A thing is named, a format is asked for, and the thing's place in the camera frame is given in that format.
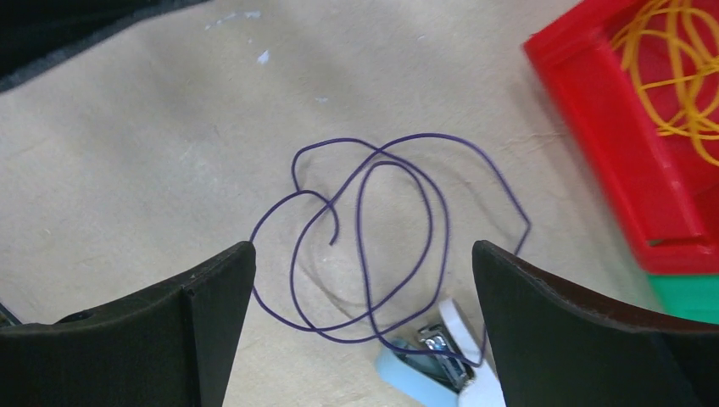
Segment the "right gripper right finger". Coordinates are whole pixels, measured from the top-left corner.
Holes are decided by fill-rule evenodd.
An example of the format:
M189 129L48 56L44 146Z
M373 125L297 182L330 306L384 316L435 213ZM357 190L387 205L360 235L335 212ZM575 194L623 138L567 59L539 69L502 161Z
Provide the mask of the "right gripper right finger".
M607 297L489 241L472 268L507 405L717 405L717 325Z

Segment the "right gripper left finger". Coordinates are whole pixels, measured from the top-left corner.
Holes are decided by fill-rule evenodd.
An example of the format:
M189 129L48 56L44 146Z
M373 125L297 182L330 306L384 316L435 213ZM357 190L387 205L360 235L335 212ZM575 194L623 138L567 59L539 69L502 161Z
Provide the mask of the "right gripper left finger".
M255 271L239 242L56 323L4 327L2 405L222 405Z

